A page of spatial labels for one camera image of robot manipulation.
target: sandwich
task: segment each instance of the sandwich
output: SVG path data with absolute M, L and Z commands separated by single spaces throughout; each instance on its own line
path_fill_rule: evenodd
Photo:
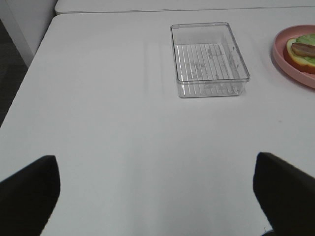
M 315 33 L 289 39 L 284 59 L 299 71 L 315 74 Z

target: container rim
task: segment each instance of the container rim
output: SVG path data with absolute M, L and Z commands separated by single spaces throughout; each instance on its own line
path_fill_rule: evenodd
M 174 44 L 174 35 L 173 35 L 173 29 L 179 29 L 179 28 L 190 28 L 190 27 L 215 27 L 215 26 L 226 26 L 232 41 L 235 45 L 235 49 L 237 51 L 237 54 L 240 57 L 241 64 L 244 68 L 245 72 L 245 78 L 236 78 L 236 79 L 224 79 L 224 80 L 197 80 L 197 81 L 181 81 L 178 78 L 178 72 L 177 72 L 177 65 L 176 65 L 176 56 L 175 56 L 175 44 Z M 246 64 L 244 62 L 243 56 L 239 50 L 239 47 L 236 43 L 234 34 L 232 32 L 232 29 L 230 27 L 230 24 L 228 22 L 211 22 L 211 23 L 192 23 L 192 24 L 175 24 L 171 25 L 170 27 L 171 31 L 171 39 L 172 39 L 172 48 L 173 48 L 173 56 L 174 56 L 174 62 L 175 62 L 175 73 L 176 73 L 176 80 L 179 84 L 201 84 L 201 83 L 227 83 L 227 82 L 248 82 L 250 80 L 250 73 L 248 72 L 248 69 L 246 67 Z

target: white wall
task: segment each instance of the white wall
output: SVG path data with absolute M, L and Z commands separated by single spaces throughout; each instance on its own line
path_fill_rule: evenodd
M 0 0 L 0 17 L 27 66 L 55 16 L 57 0 Z

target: bread slice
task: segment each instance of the bread slice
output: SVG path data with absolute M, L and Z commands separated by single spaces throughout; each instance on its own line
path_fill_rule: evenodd
M 293 67 L 302 72 L 315 74 L 315 64 L 305 60 L 303 57 L 296 55 L 291 48 L 292 43 L 296 42 L 296 38 L 291 38 L 287 41 L 284 49 L 284 59 Z

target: transparent tray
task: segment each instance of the transparent tray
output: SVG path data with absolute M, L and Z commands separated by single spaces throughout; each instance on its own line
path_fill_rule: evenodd
M 250 75 L 226 22 L 171 26 L 178 93 L 240 95 Z

